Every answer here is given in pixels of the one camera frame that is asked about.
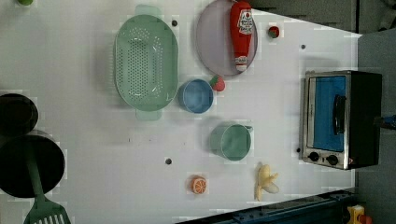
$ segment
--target green cup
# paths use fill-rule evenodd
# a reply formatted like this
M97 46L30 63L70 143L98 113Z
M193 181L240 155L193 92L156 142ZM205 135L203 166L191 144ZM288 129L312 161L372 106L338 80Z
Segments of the green cup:
M230 161L240 161L250 151L253 128L240 124L220 124L210 135L213 152Z
M23 6L30 6L33 3L33 0L18 0L18 2Z

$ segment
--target orange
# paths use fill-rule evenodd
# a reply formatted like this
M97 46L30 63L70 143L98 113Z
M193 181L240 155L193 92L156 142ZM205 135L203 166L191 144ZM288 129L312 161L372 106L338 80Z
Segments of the orange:
M191 190L196 194L202 194L206 190L206 180L201 176L196 176L191 181Z

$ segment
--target red ketchup bottle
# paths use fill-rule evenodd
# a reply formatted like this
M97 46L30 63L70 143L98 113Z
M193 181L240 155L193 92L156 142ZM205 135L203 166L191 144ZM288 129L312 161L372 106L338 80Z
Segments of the red ketchup bottle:
M234 3L230 13L230 30L236 69L240 72L248 68L248 50L252 29L253 18L250 4L245 1Z

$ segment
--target toaster oven knob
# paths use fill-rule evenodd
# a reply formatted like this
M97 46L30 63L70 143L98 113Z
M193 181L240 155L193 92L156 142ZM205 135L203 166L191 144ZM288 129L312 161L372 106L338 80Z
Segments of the toaster oven knob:
M317 161L319 160L319 154L317 152L311 152L308 156L311 161Z
M334 155L331 155L328 158L326 158L326 161L328 161L330 165L336 165L338 163L338 159Z

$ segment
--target black hole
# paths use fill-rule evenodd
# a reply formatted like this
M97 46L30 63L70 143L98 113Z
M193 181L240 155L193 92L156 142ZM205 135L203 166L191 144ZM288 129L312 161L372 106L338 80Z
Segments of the black hole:
M167 164L167 165L172 164L172 160L171 159L166 159L165 164Z

